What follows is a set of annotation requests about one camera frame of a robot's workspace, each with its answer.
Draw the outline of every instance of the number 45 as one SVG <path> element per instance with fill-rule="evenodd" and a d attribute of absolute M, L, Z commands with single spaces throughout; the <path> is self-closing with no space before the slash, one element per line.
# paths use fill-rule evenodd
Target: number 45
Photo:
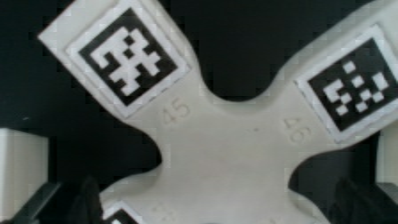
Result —
<path fill-rule="evenodd" d="M 177 122 L 177 120 L 190 115 L 190 107 L 181 102 L 181 99 L 175 98 L 163 108 L 163 122 L 165 124 L 172 124 Z"/>

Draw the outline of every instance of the black and white square pattern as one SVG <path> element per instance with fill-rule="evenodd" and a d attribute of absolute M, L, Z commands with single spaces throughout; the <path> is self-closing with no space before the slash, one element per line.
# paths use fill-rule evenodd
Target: black and white square pattern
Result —
<path fill-rule="evenodd" d="M 378 27 L 342 49 L 332 55 L 332 63 L 298 79 L 337 141 L 387 115 L 398 104 L 396 59 Z"/>
<path fill-rule="evenodd" d="M 122 0 L 69 46 L 85 77 L 127 117 L 188 73 L 138 0 Z"/>
<path fill-rule="evenodd" d="M 104 224 L 138 224 L 126 211 L 120 209 L 113 215 L 106 218 Z"/>
<path fill-rule="evenodd" d="M 145 224 L 127 204 L 119 201 L 103 214 L 104 224 Z"/>

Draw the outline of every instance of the printed number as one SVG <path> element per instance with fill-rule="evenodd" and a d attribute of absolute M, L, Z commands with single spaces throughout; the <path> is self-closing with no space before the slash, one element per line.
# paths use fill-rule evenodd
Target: printed number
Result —
<path fill-rule="evenodd" d="M 172 124 L 177 120 L 190 115 L 190 107 L 175 98 L 170 102 L 170 105 L 163 108 L 163 122 Z"/>
<path fill-rule="evenodd" d="M 302 126 L 302 119 L 284 119 L 284 126 L 289 131 L 289 141 L 296 144 L 303 143 L 305 139 L 310 136 L 310 129 L 309 127 Z"/>

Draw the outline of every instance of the x-shaped object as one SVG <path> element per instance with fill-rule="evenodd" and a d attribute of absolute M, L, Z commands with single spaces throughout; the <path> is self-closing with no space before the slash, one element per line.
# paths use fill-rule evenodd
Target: x-shaped object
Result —
<path fill-rule="evenodd" d="M 287 181 L 302 161 L 398 118 L 396 12 L 392 0 L 366 5 L 291 58 L 264 93 L 230 103 L 206 89 L 158 2 L 76 0 L 39 38 L 163 158 L 101 194 L 111 224 L 326 223 Z"/>

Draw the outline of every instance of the number 46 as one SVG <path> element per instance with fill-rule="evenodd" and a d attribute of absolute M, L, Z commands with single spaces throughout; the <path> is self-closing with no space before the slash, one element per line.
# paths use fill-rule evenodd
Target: number 46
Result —
<path fill-rule="evenodd" d="M 296 144 L 303 143 L 305 139 L 310 136 L 310 129 L 309 127 L 302 126 L 302 119 L 284 119 L 284 126 L 289 131 L 289 141 Z"/>

